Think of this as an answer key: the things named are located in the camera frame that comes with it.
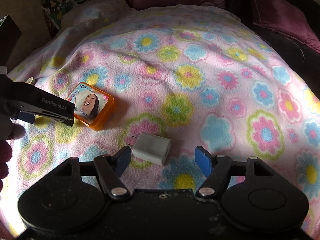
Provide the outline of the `person's left hand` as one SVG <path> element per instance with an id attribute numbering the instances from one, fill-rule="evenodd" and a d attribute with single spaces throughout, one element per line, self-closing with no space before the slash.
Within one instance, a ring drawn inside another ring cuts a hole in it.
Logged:
<path id="1" fill-rule="evenodd" d="M 19 124 L 14 124 L 12 132 L 9 134 L 9 140 L 20 139 L 24 137 L 25 129 Z M 6 140 L 1 141 L 1 181 L 0 181 L 0 191 L 3 190 L 3 179 L 9 174 L 9 168 L 7 162 L 12 158 L 12 148 Z"/>

